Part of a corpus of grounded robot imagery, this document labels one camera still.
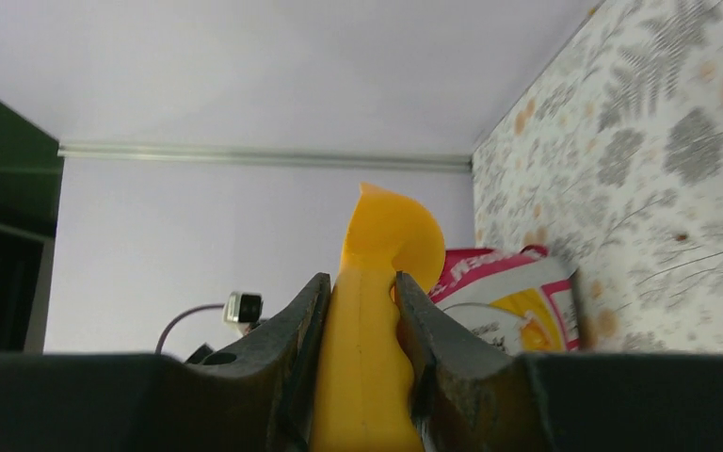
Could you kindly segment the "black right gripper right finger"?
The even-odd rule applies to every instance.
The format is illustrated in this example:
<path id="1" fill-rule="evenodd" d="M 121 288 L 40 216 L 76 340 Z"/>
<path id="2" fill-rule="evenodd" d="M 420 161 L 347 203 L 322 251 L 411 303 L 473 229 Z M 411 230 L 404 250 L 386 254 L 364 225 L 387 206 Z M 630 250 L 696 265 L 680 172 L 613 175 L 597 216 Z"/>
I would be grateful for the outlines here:
<path id="1" fill-rule="evenodd" d="M 436 451 L 723 451 L 723 355 L 508 356 L 394 280 L 410 414 Z"/>

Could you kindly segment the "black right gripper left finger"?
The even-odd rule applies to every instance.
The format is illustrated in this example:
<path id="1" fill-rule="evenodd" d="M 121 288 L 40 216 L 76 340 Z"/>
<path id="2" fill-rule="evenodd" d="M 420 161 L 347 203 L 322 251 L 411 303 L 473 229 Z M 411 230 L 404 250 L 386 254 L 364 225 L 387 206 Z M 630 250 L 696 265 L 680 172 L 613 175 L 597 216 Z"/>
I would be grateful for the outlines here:
<path id="1" fill-rule="evenodd" d="M 330 289 L 198 363 L 0 353 L 0 451 L 304 451 Z"/>

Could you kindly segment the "yellow plastic scoop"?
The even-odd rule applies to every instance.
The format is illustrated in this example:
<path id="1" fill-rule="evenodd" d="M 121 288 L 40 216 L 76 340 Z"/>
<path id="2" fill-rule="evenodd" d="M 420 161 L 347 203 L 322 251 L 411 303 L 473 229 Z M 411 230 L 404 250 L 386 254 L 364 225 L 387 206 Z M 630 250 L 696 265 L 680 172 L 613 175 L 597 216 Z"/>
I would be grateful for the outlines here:
<path id="1" fill-rule="evenodd" d="M 316 373 L 312 451 L 421 451 L 414 383 L 397 338 L 397 272 L 422 292 L 439 279 L 442 230 L 416 200 L 370 183 L 348 222 Z"/>

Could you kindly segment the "pet food bag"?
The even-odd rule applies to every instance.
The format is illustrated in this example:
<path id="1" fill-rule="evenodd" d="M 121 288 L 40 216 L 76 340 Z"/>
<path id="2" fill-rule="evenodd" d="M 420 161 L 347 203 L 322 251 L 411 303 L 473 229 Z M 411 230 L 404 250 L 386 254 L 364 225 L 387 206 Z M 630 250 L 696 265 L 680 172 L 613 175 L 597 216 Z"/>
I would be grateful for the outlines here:
<path id="1" fill-rule="evenodd" d="M 541 245 L 519 252 L 454 249 L 429 292 L 473 335 L 514 356 L 580 346 L 572 271 Z"/>

